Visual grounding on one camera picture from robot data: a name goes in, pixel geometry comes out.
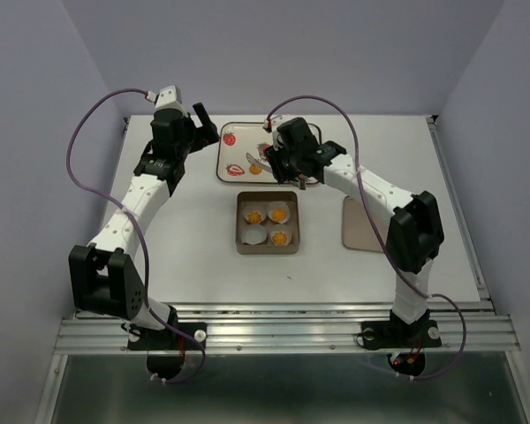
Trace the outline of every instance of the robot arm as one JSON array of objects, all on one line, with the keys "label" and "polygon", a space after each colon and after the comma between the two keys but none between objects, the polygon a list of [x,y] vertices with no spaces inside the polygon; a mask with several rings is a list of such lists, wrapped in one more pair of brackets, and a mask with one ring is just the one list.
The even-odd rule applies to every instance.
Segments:
[{"label": "robot arm", "polygon": [[[185,175],[188,155],[219,141],[216,126],[202,104],[193,108],[201,127],[196,127],[183,107],[178,88],[166,87],[156,97],[151,122],[153,139],[133,171],[122,200],[125,210],[134,214],[144,232]],[[132,222],[120,209],[87,246],[75,246],[69,255],[75,306],[116,316],[144,329],[163,329],[144,303],[145,287],[133,265],[138,246]],[[177,312],[173,307],[153,299],[149,305],[169,325],[176,326]]]},{"label": "robot arm", "polygon": [[[264,125],[273,136],[273,146],[265,150],[277,182],[303,187],[303,177],[313,177],[362,202],[353,159],[333,141],[319,144],[302,117],[285,121],[276,117]],[[435,197],[423,192],[412,194],[360,168],[370,209],[389,227],[386,247],[403,276],[420,292],[428,292],[429,272],[443,242],[443,227]],[[369,323],[376,327],[364,337],[367,349],[401,347],[424,338],[429,319],[427,300],[411,290],[397,276],[396,296],[390,321]],[[426,347],[432,341],[425,340]]]}]

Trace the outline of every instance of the strawberry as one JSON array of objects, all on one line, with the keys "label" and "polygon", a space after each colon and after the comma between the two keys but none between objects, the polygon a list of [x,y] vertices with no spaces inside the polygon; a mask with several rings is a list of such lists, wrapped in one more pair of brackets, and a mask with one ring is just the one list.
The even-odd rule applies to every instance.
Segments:
[{"label": "strawberry", "polygon": [[257,145],[257,151],[259,152],[259,157],[262,161],[266,162],[267,157],[265,156],[265,149],[270,148],[271,145],[267,143],[261,143]]},{"label": "strawberry", "polygon": [[222,140],[226,146],[233,146],[236,143],[236,136],[233,135],[233,132],[225,132]]},{"label": "strawberry", "polygon": [[246,173],[241,166],[231,163],[226,166],[226,172],[233,177],[239,177],[240,175],[244,175]]}]

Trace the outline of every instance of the white tabletop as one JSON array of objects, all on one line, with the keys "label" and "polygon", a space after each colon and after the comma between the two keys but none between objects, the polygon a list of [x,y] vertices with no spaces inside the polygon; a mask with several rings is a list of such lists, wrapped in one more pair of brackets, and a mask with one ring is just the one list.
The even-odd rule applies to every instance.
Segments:
[{"label": "white tabletop", "polygon": [[[304,116],[352,152],[350,131],[341,117]],[[133,168],[151,139],[151,116],[131,118],[112,195],[122,199]],[[220,128],[262,116],[213,116]],[[430,291],[456,301],[478,301],[473,271],[453,212],[424,117],[353,116],[360,137],[360,160],[373,172],[414,193],[438,200],[445,241],[430,278]],[[392,302],[395,276],[382,254],[342,245],[344,195],[318,185],[301,192],[277,185],[227,184],[216,177],[218,146],[189,155],[186,174],[151,223],[149,294],[178,303],[355,303]],[[238,254],[234,245],[236,196],[241,191],[295,190],[299,196],[300,250],[294,255]],[[108,208],[107,217],[113,207]],[[143,255],[135,265],[143,275]]]}]

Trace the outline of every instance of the wire connector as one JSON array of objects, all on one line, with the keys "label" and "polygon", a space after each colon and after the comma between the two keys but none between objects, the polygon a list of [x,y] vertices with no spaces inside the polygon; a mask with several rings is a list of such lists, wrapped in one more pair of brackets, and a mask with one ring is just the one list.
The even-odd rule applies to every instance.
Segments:
[{"label": "wire connector", "polygon": [[147,95],[145,96],[145,100],[150,103],[155,103],[157,101],[157,93],[149,90]]}]

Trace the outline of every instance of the metal tray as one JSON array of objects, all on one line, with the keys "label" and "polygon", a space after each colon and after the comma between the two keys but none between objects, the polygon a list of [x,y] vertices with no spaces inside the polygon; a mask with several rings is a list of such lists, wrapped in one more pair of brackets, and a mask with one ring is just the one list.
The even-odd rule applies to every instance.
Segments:
[{"label": "metal tray", "polygon": [[[291,229],[292,238],[287,246],[275,246],[270,238],[260,245],[246,245],[241,241],[241,230],[248,225],[243,217],[242,209],[248,203],[269,203],[272,201],[284,201],[291,211],[291,219],[285,225]],[[300,246],[299,226],[299,201],[294,192],[241,192],[238,194],[236,207],[236,249],[239,254],[295,254]],[[267,218],[263,224],[265,227],[273,225]]]}]

